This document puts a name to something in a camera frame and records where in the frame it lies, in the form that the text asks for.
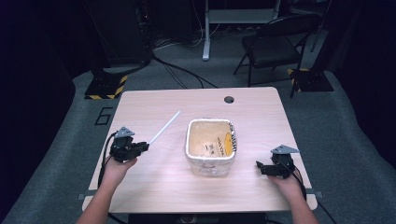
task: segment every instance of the hand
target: hand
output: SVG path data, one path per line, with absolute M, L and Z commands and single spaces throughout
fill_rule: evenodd
M 294 174 L 299 177 L 300 180 L 302 179 L 298 172 L 294 171 Z M 304 197 L 301 192 L 300 183 L 293 175 L 290 175 L 286 179 L 280 179 L 276 176 L 268 175 L 268 179 L 277 185 L 280 192 L 289 202 L 295 197 Z
M 115 189 L 125 177 L 128 169 L 136 162 L 137 158 L 126 162 L 118 162 L 110 156 L 106 157 L 106 168 L 102 179 L 102 185 L 109 185 Z

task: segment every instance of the chair backrest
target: chair backrest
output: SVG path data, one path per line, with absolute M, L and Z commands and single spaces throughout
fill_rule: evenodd
M 321 18 L 316 14 L 300 14 L 279 17 L 264 24 L 257 31 L 258 36 L 297 35 L 312 33 L 320 25 Z

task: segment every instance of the forearm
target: forearm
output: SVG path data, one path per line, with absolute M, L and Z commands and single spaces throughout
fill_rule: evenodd
M 107 213 L 110 208 L 111 198 L 117 187 L 102 185 L 91 199 L 85 211 L 77 221 L 81 223 L 106 223 Z
M 317 224 L 318 220 L 309 208 L 303 195 L 294 196 L 288 199 L 291 208 L 293 224 Z

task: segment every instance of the gray floor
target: gray floor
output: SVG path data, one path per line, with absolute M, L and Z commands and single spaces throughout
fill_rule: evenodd
M 196 47 L 183 44 L 155 50 L 162 60 L 186 68 L 220 88 L 246 87 L 247 69 L 234 76 L 242 54 L 243 35 L 226 35 L 212 41 L 209 62 L 202 61 L 203 43 Z M 306 52 L 303 67 L 312 66 L 322 38 L 314 53 Z M 255 71 L 255 78 L 286 77 L 287 67 L 274 72 Z M 114 68 L 120 71 L 125 68 Z M 200 88 L 190 75 L 175 70 L 189 88 Z M 298 92 L 290 99 L 290 81 L 262 86 L 277 88 L 301 150 L 305 168 L 319 199 L 338 223 L 395 223 L 396 171 L 376 152 L 359 128 L 345 92 L 331 72 L 326 72 L 332 92 Z M 76 96 L 46 157 L 35 171 L 21 197 L 4 223 L 74 223 L 81 213 L 77 200 L 91 182 L 109 125 L 94 125 L 103 107 L 114 115 L 119 99 L 84 100 L 92 80 L 90 73 L 76 77 Z M 131 74 L 125 91 L 181 89 L 157 62 Z M 331 223 L 319 207 L 320 223 Z M 269 218 L 291 223 L 290 212 L 269 213 Z M 118 215 L 126 220 L 126 215 Z

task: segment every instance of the office chair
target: office chair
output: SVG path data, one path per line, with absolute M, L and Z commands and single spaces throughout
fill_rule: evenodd
M 242 38 L 245 54 L 233 74 L 235 75 L 241 66 L 248 65 L 247 86 L 250 87 L 263 83 L 251 83 L 252 67 L 275 69 L 280 65 L 297 63 L 297 70 L 299 70 L 306 40 L 318 28 L 319 23 L 320 17 L 316 14 L 288 15 L 265 23 L 255 35 Z M 302 37 L 297 44 L 293 45 L 288 35 Z M 246 58 L 248 58 L 248 64 L 243 64 Z
M 289 13 L 291 14 L 317 14 L 321 17 L 320 26 L 317 29 L 317 35 L 315 37 L 314 44 L 311 52 L 315 50 L 318 38 L 323 29 L 324 23 L 329 12 L 332 0 L 290 0 L 289 1 Z

